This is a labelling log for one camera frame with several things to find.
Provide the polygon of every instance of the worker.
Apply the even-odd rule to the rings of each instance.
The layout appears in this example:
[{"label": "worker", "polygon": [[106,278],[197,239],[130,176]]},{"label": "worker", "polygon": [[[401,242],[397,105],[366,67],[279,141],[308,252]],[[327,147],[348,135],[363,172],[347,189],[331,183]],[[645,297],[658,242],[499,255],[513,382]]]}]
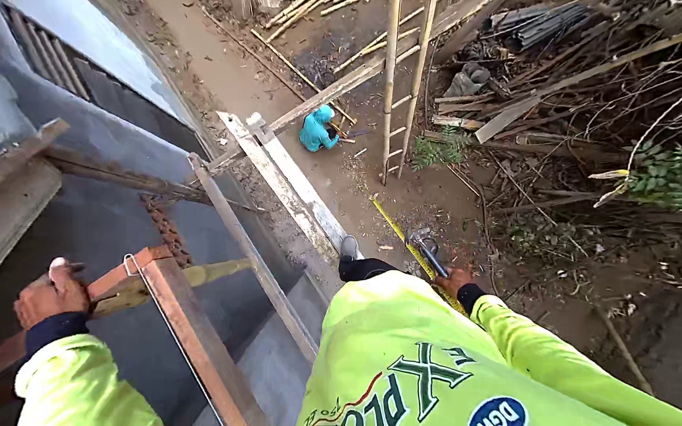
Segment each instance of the worker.
[{"label": "worker", "polygon": [[[682,426],[682,411],[635,389],[514,313],[470,271],[437,278],[468,317],[420,278],[340,249],[346,285],[323,321],[298,426],[597,424]],[[25,288],[15,311],[27,361],[15,378],[20,424],[161,424],[88,334],[88,297],[63,258]]]},{"label": "worker", "polygon": [[323,146],[327,149],[336,146],[339,141],[338,134],[334,129],[325,126],[335,114],[330,106],[323,105],[304,117],[304,127],[299,132],[298,139],[306,149],[316,152]]}]

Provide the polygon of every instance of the leg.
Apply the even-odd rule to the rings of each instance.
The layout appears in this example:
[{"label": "leg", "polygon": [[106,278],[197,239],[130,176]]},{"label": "leg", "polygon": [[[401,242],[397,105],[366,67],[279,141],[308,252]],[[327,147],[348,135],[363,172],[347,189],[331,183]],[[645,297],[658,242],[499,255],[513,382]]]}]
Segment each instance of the leg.
[{"label": "leg", "polygon": [[339,261],[339,277],[345,283],[366,280],[386,271],[398,271],[398,269],[376,258],[355,260],[351,256],[341,256]]}]

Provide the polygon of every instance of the measuring tape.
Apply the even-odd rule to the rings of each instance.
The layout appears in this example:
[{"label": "measuring tape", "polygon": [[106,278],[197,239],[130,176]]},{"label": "measuring tape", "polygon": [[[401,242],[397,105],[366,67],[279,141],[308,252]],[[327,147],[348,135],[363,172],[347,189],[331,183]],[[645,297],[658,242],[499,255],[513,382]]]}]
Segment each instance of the measuring tape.
[{"label": "measuring tape", "polygon": [[[431,277],[431,280],[434,280],[436,278],[436,272],[433,270],[433,268],[427,262],[427,260],[425,260],[423,255],[420,253],[420,250],[418,250],[411,243],[406,242],[406,239],[404,237],[404,233],[402,232],[402,228],[400,228],[396,224],[396,222],[393,221],[391,216],[389,216],[388,213],[386,213],[386,211],[384,210],[384,207],[380,205],[380,202],[378,200],[376,200],[375,197],[370,197],[370,201],[373,202],[373,204],[378,209],[380,214],[384,217],[384,219],[386,219],[386,222],[388,222],[388,225],[391,227],[391,229],[393,229],[393,231],[396,232],[396,235],[398,235],[399,238],[402,239],[402,243],[407,245],[407,249],[409,249],[409,251],[412,253],[412,256],[414,256],[414,258],[417,259],[418,263],[423,268],[423,271],[425,271],[425,273],[428,274],[429,277]],[[459,312],[460,314],[462,314],[466,317],[470,316],[467,314],[467,312],[465,312],[465,308],[462,308],[462,305],[459,302],[457,302],[457,299],[455,299],[455,298],[451,297],[449,294],[447,294],[443,290],[443,288],[441,288],[435,284],[431,284],[431,287],[433,287],[433,289],[436,291],[436,293],[438,293],[442,299],[446,300],[446,302],[449,303],[449,305],[452,308],[454,308],[457,312]]]}]

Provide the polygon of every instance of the sneaker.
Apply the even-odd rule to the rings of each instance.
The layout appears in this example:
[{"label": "sneaker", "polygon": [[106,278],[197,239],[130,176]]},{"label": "sneaker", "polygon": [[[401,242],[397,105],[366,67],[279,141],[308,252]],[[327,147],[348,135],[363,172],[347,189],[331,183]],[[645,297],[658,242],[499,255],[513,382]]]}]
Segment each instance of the sneaker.
[{"label": "sneaker", "polygon": [[357,239],[351,235],[343,237],[341,242],[341,256],[351,256],[357,258]]}]

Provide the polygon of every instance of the bamboo ladder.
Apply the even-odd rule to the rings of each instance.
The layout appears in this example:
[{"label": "bamboo ladder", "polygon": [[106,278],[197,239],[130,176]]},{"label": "bamboo ladder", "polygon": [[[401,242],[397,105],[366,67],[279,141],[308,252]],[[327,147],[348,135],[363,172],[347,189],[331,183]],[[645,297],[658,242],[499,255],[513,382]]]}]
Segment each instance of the bamboo ladder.
[{"label": "bamboo ladder", "polygon": [[[393,102],[393,79],[396,69],[396,41],[399,31],[399,13],[401,8],[401,0],[390,0],[389,11],[389,30],[386,34],[386,91],[384,93],[384,170],[383,170],[383,185],[386,184],[388,174],[394,170],[399,170],[396,173],[397,178],[402,177],[402,169],[404,169],[404,160],[407,158],[407,149],[409,147],[409,138],[412,135],[412,122],[414,120],[414,108],[418,103],[418,96],[420,95],[420,82],[423,76],[423,69],[425,68],[425,56],[427,54],[428,41],[431,39],[431,29],[433,28],[433,17],[436,14],[436,4],[438,0],[428,0],[427,11],[423,18],[420,32],[420,49],[418,53],[418,64],[415,67],[414,75],[412,76],[412,90],[408,95],[400,100]],[[403,127],[391,131],[391,111],[409,101],[409,108],[407,111],[406,124]],[[404,140],[401,149],[391,151],[391,137],[404,132]],[[389,168],[389,160],[395,156],[399,157],[399,165]]]}]

